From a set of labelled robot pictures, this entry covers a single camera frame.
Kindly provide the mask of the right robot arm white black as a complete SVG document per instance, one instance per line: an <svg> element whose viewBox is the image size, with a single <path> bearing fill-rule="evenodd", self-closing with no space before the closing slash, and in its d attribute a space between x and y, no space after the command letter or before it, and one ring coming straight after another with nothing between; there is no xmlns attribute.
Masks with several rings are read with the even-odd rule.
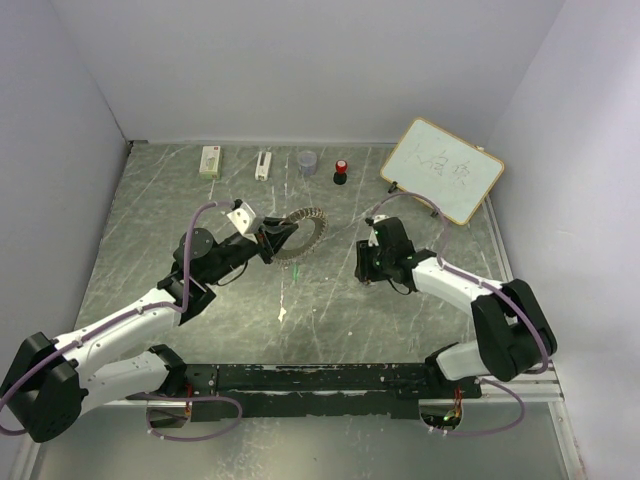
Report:
<svg viewBox="0 0 640 480"><path fill-rule="evenodd" d="M414 248L396 217L366 220L367 240L356 243L355 277L363 284L387 282L408 294L432 295L467 314L475 339L455 343L431 355L424 374L426 390L443 398L459 380L490 375L511 381L521 374L541 374L557 351L557 340L529 284L499 282L471 274L435 252Z"/></svg>

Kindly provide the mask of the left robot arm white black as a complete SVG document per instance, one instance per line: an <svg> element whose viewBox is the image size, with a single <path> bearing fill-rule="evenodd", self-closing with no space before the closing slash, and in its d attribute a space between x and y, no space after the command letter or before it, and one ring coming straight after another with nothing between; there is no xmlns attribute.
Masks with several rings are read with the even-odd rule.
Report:
<svg viewBox="0 0 640 480"><path fill-rule="evenodd" d="M251 219L235 211L229 218L235 232L221 242L190 225L169 275L129 306L53 339L38 332L22 342L1 385L1 405L21 426L17 435L43 443L113 400L184 392L186 366L170 348L122 354L202 313L215 298L214 284L254 257L273 262L299 228L291 216Z"/></svg>

